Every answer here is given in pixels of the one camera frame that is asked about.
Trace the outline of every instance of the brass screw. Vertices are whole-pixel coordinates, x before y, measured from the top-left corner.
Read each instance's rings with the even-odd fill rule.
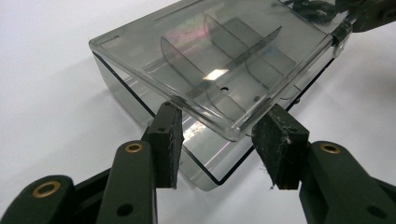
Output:
[[[336,147],[334,145],[331,145],[331,144],[322,144],[322,145],[320,145],[320,148],[323,151],[329,152],[329,153],[332,153],[332,154],[338,154],[338,153],[341,152],[340,148],[338,148],[338,147]]]
[[[142,144],[132,143],[132,144],[126,146],[125,151],[131,152],[131,153],[136,153],[136,152],[138,152],[138,151],[140,151],[142,149],[143,149],[143,145]]]
[[[60,187],[61,187],[61,183],[52,180],[44,184],[41,184],[37,188],[35,188],[33,190],[33,196],[35,198],[45,198],[55,193]]]

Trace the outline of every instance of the white background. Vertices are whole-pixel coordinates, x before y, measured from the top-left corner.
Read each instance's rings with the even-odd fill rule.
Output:
[[[142,130],[102,80],[88,41],[175,0],[0,2],[0,216],[29,183],[108,168]],[[310,140],[348,148],[396,185],[396,23],[354,34],[291,113]],[[270,190],[258,155],[203,192],[184,175],[158,190],[160,223],[305,223],[297,191]]]

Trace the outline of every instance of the transparent plastic box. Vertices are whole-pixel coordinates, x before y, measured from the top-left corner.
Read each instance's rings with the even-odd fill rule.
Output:
[[[180,170],[211,190],[253,151],[251,126],[273,104],[290,106],[337,51],[330,32],[346,13],[312,22],[318,13],[295,8],[276,0],[181,1],[90,47],[105,83],[142,127],[165,101],[183,110]]]

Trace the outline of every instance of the clear plastic lid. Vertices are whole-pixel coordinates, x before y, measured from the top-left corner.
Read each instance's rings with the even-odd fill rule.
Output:
[[[331,43],[279,1],[205,0],[166,7],[90,46],[236,141]]]

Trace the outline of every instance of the round hole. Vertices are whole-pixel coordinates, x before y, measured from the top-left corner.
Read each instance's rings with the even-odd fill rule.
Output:
[[[49,181],[39,185],[33,190],[33,196],[36,198],[44,198],[55,193],[61,187],[58,181]]]
[[[119,215],[120,217],[126,217],[130,215],[133,211],[134,207],[131,204],[126,203],[121,205],[119,209],[117,209],[117,215]]]
[[[384,211],[382,211],[382,209],[380,209],[379,207],[377,207],[375,205],[370,205],[366,209],[371,215],[373,215],[375,217],[387,218],[387,214]]]
[[[135,153],[142,149],[143,149],[143,146],[141,144],[132,143],[132,144],[126,146],[125,151]]]
[[[322,144],[322,145],[320,145],[320,148],[323,151],[326,151],[326,152],[329,152],[329,153],[333,153],[333,154],[337,154],[337,153],[341,152],[340,148],[338,148],[338,147],[336,147],[334,145],[330,145],[330,144]]]

